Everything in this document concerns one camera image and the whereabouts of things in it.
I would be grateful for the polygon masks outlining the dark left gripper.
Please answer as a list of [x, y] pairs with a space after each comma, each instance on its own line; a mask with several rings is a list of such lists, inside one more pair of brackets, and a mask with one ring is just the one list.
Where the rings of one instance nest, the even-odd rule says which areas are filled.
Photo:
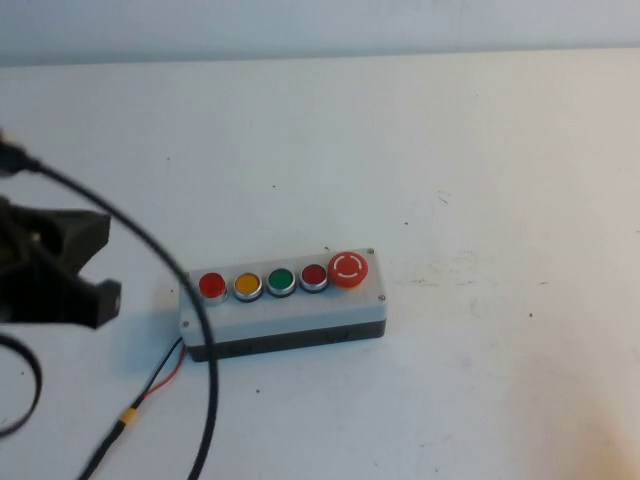
[[110, 224], [108, 214], [18, 206], [2, 197], [1, 321], [97, 329], [115, 318], [121, 284], [79, 275], [107, 245]]

